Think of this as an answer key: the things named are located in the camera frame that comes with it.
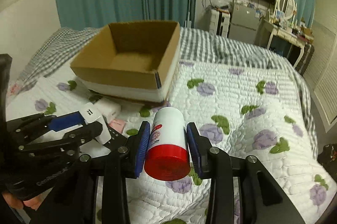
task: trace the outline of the open cardboard box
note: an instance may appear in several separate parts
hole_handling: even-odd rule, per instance
[[[120,98],[162,102],[180,55],[175,21],[110,23],[70,67],[91,90]]]

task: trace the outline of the plaid blanket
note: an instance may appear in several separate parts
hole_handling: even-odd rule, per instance
[[[48,77],[66,61],[75,56],[99,29],[86,28],[75,31],[61,28],[55,32],[33,56],[29,64],[10,86],[10,93],[31,89],[38,78]],[[224,63],[239,67],[261,69],[284,69],[294,75],[299,89],[304,124],[309,134],[314,158],[317,158],[318,146],[313,116],[310,113],[310,93],[304,79],[291,66],[287,59],[261,47],[215,36],[208,32],[192,28],[181,28],[181,59],[211,63]]]

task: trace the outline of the bed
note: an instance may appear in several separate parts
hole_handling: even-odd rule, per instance
[[[94,100],[70,69],[72,58],[99,32],[61,28],[31,59],[7,93],[7,120],[37,112],[63,115]],[[181,28],[181,59],[166,105],[195,122],[213,146],[230,155],[254,154],[289,196],[306,223],[316,223],[333,200],[337,185],[316,161],[317,138],[310,94],[302,77],[283,57],[263,48],[197,29]],[[118,101],[125,136],[150,123],[158,107]],[[55,132],[40,141],[62,136]],[[143,172],[128,180],[132,223],[204,223],[210,181],[193,173],[176,182]],[[235,182],[235,203],[238,200]],[[97,193],[97,219],[102,180]],[[238,220],[235,210],[235,223]]]

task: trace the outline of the white side of box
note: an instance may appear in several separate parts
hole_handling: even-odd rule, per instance
[[[143,100],[150,102],[162,102],[166,99],[167,93],[169,92],[173,75],[179,60],[180,56],[180,41],[178,43],[176,52],[173,56],[172,63],[168,69],[168,73],[164,82],[161,83],[161,88],[158,90],[146,90],[138,88],[129,88],[129,87],[119,87],[105,84],[98,84],[89,81],[82,80],[83,84],[95,92],[116,96],[127,99]]]

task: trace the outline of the floor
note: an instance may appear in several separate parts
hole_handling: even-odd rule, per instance
[[[325,132],[322,119],[312,99],[311,99],[311,113],[314,117],[316,125],[318,153],[321,153],[323,151],[324,145],[330,143],[337,143],[337,127],[334,126],[327,133]]]

